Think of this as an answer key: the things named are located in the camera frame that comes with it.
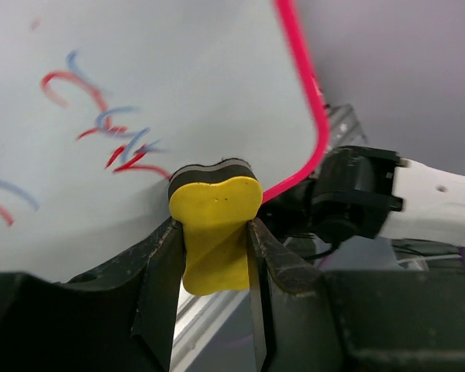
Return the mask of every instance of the white surface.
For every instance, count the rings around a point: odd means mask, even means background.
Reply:
[[[315,239],[317,252],[324,252],[330,248],[319,238]],[[377,237],[367,239],[354,236],[327,257],[318,266],[322,270],[400,270],[396,263],[396,255],[389,239]]]
[[[297,171],[315,144],[312,118],[270,0],[0,0],[0,270],[64,281],[139,242],[168,216],[167,181],[105,169],[131,139],[95,133],[100,110],[67,81],[40,89],[66,57],[101,89],[114,126],[160,140],[142,164],[172,173],[240,157],[270,188]]]
[[[396,169],[393,185],[403,210],[389,214],[380,235],[465,246],[465,176],[407,163]]]

